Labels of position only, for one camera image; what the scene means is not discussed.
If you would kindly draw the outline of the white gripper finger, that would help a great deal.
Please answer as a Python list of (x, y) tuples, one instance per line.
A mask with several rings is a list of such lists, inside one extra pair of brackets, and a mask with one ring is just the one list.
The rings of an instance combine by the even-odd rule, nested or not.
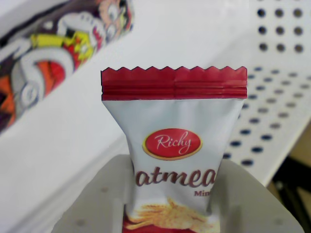
[(120, 233), (129, 202), (133, 166), (129, 155), (113, 157), (86, 185), (55, 224), (54, 233)]
[(294, 216), (241, 166), (222, 161), (211, 192), (211, 209), (223, 233), (302, 233)]

